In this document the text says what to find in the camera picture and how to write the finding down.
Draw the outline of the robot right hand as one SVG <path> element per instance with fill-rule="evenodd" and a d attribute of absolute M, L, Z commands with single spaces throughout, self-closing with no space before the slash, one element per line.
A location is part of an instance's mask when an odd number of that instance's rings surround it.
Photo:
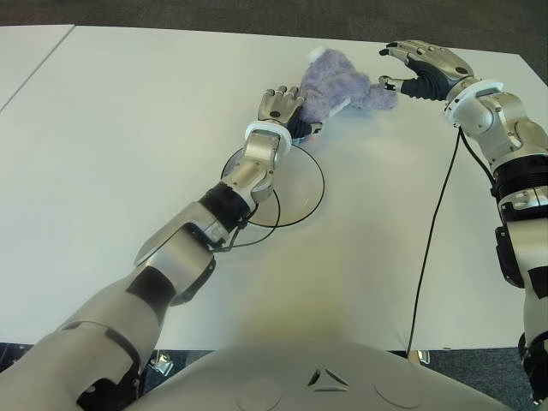
<path fill-rule="evenodd" d="M 462 80 L 474 77 L 473 69 L 448 48 L 422 40 L 397 40 L 388 43 L 378 54 L 402 62 L 415 73 L 412 79 L 381 76 L 386 90 L 410 98 L 445 101 L 450 90 Z"/>

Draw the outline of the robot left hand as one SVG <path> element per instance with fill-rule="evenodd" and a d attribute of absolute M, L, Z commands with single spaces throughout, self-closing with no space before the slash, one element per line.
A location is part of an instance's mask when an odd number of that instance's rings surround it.
<path fill-rule="evenodd" d="M 305 101 L 297 86 L 287 88 L 281 85 L 276 89 L 268 89 L 259 104 L 258 119 L 285 127 L 293 140 L 320 134 L 323 124 L 305 120 L 303 117 Z"/>

